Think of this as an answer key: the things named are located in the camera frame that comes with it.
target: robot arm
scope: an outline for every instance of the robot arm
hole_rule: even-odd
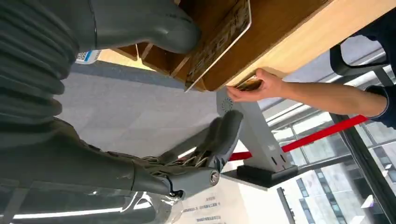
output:
[[[188,197],[218,181],[238,138],[232,112],[194,162],[157,161],[101,152],[54,116],[78,52],[148,41],[187,53],[200,31],[171,0],[0,1],[0,180],[19,187]],[[201,178],[192,186],[190,179]]]

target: human hand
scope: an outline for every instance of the human hand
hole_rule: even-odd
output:
[[[264,69],[257,69],[256,76],[262,80],[260,87],[253,91],[240,91],[227,86],[227,94],[234,102],[254,102],[264,98],[281,97],[286,82]]]

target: human arm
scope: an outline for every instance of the human arm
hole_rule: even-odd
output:
[[[264,98],[282,97],[336,114],[361,114],[375,117],[384,112],[387,98],[352,86],[329,83],[289,83],[258,69],[256,75],[262,80],[254,91],[239,91],[228,87],[228,95],[235,102],[257,101]]]

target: dark sleeve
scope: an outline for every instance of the dark sleeve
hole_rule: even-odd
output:
[[[369,119],[381,122],[387,127],[392,127],[396,130],[396,85],[388,87],[370,86],[366,91],[384,96],[388,100],[386,109],[380,115]]]

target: sticker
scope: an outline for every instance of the sticker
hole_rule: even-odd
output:
[[[185,81],[185,92],[190,90],[222,56],[246,33],[252,24],[249,0],[239,0],[212,38],[199,44],[191,57],[191,68]]]

